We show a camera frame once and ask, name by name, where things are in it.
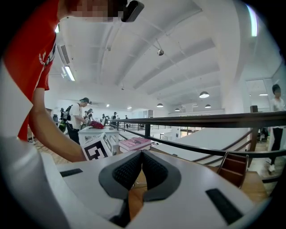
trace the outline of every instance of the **backpack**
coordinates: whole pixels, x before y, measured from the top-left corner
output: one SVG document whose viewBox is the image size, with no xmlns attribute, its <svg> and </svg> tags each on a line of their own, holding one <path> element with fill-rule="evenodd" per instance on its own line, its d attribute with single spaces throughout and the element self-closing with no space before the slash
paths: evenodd
<svg viewBox="0 0 286 229">
<path fill-rule="evenodd" d="M 70 106 L 66 109 L 66 111 L 64 112 L 64 114 L 63 114 L 63 120 L 68 120 L 68 121 L 71 120 L 71 116 L 70 116 L 71 107 L 72 107 L 72 105 L 70 105 Z"/>
</svg>

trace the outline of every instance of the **hair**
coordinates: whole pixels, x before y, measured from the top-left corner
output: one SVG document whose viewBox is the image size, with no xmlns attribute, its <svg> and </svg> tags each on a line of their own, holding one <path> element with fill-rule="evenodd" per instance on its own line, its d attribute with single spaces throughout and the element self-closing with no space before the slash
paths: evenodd
<svg viewBox="0 0 286 229">
<path fill-rule="evenodd" d="M 277 89 L 281 89 L 280 86 L 278 84 L 274 84 L 272 86 L 272 91 L 273 91 L 273 94 L 275 94 L 275 91 L 277 91 Z"/>
</svg>

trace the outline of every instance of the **white ceiling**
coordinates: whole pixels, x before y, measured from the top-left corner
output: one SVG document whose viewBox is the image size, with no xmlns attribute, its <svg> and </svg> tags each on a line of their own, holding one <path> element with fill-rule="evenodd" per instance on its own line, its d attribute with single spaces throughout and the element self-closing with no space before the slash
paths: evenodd
<svg viewBox="0 0 286 229">
<path fill-rule="evenodd" d="M 169 105 L 198 101 L 202 90 L 220 99 L 218 52 L 204 12 L 191 0 L 141 2 L 133 23 L 60 22 L 58 44 L 66 46 L 76 83 L 125 87 Z M 50 73 L 60 75 L 62 65 L 56 56 Z"/>
</svg>

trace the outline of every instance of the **ceiling light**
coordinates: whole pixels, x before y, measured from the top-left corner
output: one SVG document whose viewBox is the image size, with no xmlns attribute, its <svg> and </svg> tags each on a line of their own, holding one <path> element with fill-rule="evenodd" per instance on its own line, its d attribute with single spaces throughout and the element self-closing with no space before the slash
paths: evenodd
<svg viewBox="0 0 286 229">
<path fill-rule="evenodd" d="M 206 91 L 202 91 L 201 93 L 200 93 L 200 98 L 208 98 L 210 96 L 210 94 L 208 94 Z"/>
<path fill-rule="evenodd" d="M 68 74 L 68 76 L 70 77 L 71 81 L 75 81 L 75 78 L 72 75 L 71 69 L 69 66 L 64 66 L 64 69 L 66 70 L 66 73 Z"/>
<path fill-rule="evenodd" d="M 257 36 L 257 19 L 256 19 L 256 14 L 254 12 L 254 10 L 246 5 L 249 11 L 249 15 L 250 15 L 250 21 L 251 21 L 251 35 L 253 37 Z"/>
<path fill-rule="evenodd" d="M 59 33 L 59 24 L 57 25 L 57 27 L 55 28 L 55 32 Z"/>
</svg>

